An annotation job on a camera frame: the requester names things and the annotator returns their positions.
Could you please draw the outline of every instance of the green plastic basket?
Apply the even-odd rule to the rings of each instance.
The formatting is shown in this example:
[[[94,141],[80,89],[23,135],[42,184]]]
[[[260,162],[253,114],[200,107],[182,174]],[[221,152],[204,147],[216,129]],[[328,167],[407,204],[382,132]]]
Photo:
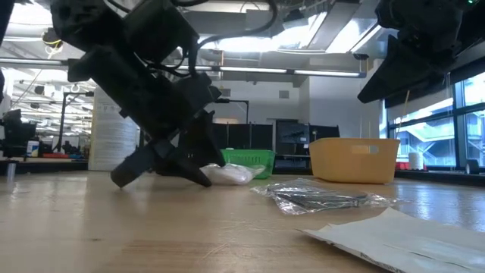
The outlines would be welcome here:
[[[222,149],[226,163],[251,167],[263,165],[266,169],[256,179],[266,179],[273,174],[274,152],[268,150]]]

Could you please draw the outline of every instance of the white plastic bag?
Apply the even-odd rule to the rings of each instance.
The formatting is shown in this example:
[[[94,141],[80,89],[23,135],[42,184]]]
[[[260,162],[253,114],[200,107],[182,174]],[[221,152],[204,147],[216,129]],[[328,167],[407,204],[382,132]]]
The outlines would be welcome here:
[[[263,165],[254,166],[252,168],[226,164],[224,167],[219,167],[216,164],[210,164],[200,168],[205,176],[213,183],[219,185],[246,185],[254,179],[258,174],[265,170]]]

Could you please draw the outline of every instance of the yellow plastic bin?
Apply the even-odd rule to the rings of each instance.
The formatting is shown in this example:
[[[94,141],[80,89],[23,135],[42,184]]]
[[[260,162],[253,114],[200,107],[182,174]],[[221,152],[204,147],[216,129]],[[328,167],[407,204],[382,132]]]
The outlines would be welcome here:
[[[310,143],[315,177],[342,183],[393,182],[399,140],[325,138]]]

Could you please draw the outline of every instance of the vent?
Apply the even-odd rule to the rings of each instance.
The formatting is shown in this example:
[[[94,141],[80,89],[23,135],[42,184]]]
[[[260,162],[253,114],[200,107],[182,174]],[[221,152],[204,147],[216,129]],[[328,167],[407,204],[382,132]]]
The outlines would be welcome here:
[[[280,99],[289,99],[289,91],[280,90]]]
[[[219,89],[222,93],[221,96],[230,96],[230,89],[221,88]]]

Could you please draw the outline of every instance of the desk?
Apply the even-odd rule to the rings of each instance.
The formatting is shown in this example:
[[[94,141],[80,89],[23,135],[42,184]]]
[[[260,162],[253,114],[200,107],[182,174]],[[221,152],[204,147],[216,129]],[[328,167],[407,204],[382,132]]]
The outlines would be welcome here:
[[[18,161],[16,173],[17,174],[35,174],[45,172],[58,171],[85,171],[88,169],[87,161],[73,160],[72,158],[12,158],[11,160]]]
[[[296,231],[383,209],[289,216],[249,187],[206,189],[150,174],[123,191],[104,172],[16,179],[14,188],[0,180],[2,273],[383,271]],[[485,231],[484,188],[412,180],[332,186],[398,196],[411,201],[396,207],[402,212]]]

